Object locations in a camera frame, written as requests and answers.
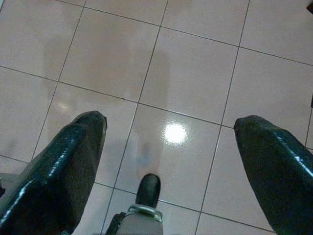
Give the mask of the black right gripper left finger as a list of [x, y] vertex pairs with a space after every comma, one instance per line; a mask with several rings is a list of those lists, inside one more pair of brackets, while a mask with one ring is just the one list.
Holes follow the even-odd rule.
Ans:
[[99, 111], [64, 126], [1, 197], [1, 234], [72, 234], [95, 182], [106, 130]]

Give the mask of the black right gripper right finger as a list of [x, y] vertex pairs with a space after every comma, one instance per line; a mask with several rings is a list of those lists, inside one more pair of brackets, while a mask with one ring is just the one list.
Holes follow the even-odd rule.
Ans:
[[257, 201], [278, 235], [313, 233], [313, 155], [260, 116], [238, 118], [237, 147]]

